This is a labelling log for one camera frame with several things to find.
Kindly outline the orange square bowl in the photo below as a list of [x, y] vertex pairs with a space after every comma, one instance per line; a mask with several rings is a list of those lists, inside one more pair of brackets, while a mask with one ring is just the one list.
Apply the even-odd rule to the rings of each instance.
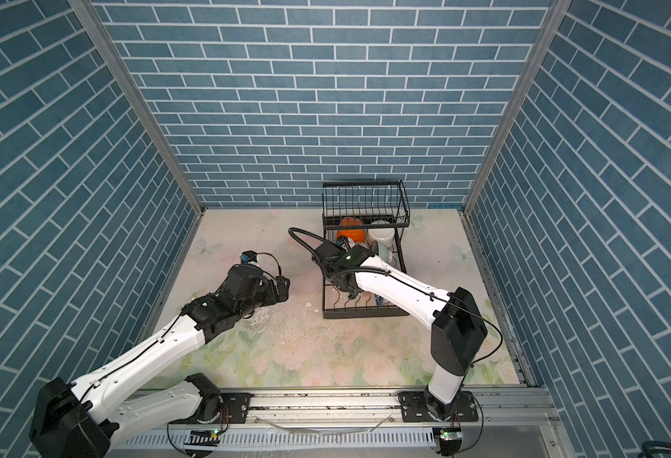
[[365, 244], [366, 230], [362, 228], [362, 225], [363, 221], [361, 219], [353, 217], [341, 219], [336, 232], [336, 237], [338, 239], [341, 237], [347, 238], [355, 244]]

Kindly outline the green ringed bowl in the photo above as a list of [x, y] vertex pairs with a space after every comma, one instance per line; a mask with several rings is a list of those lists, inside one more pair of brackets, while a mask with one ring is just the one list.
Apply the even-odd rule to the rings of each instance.
[[375, 248], [377, 248], [377, 255], [383, 263], [387, 263], [390, 266], [396, 266], [396, 258], [390, 246], [387, 246], [382, 242], [377, 242]]

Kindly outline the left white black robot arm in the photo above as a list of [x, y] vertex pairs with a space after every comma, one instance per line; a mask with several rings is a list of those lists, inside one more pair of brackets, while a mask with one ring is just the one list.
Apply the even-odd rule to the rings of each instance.
[[225, 424], [221, 391], [203, 373], [136, 397], [163, 370], [234, 328], [262, 306], [285, 303], [291, 282], [251, 263], [234, 265], [212, 293], [184, 305], [160, 331], [110, 363], [37, 395], [29, 437], [43, 457], [104, 457], [118, 444], [171, 422]]

